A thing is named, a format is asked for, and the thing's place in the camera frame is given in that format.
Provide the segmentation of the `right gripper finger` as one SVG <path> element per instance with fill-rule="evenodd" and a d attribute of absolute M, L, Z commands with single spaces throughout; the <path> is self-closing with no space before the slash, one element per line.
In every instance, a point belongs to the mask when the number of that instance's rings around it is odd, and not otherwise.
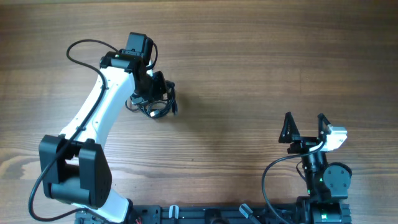
<path fill-rule="evenodd" d="M 318 116 L 318 138 L 325 139 L 328 134 L 330 134 L 330 122 L 323 113 Z"/>
<path fill-rule="evenodd" d="M 279 143 L 292 143 L 300 140 L 300 133 L 295 124 L 294 118 L 291 112 L 287 112 L 284 118 L 284 124 L 282 131 L 279 136 Z"/>

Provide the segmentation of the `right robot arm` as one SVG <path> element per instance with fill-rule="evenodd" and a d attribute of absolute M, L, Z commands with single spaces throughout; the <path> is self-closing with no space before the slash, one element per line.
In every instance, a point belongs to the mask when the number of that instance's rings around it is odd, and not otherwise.
<path fill-rule="evenodd" d="M 301 136 L 292 113 L 285 114 L 280 143 L 289 143 L 289 154 L 301 157 L 308 195 L 298 197 L 295 211 L 282 215 L 292 223 L 351 223 L 348 198 L 352 170 L 341 162 L 329 163 L 328 152 L 338 149 L 347 139 L 348 131 L 332 126 L 324 114 L 318 115 L 318 136 Z"/>

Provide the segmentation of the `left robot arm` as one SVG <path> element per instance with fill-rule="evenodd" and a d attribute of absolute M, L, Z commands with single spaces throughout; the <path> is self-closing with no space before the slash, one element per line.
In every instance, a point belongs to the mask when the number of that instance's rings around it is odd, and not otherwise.
<path fill-rule="evenodd" d="M 104 155 L 110 129 L 128 99 L 149 105 L 167 92 L 162 72 L 154 72 L 151 53 L 156 44 L 145 34 L 131 32 L 123 49 L 112 48 L 94 68 L 98 79 L 74 119 L 58 136 L 46 135 L 39 144 L 42 173 L 29 197 L 30 215 L 38 186 L 44 195 L 76 206 L 108 223 L 133 223 L 132 202 L 112 189 L 112 174 Z"/>

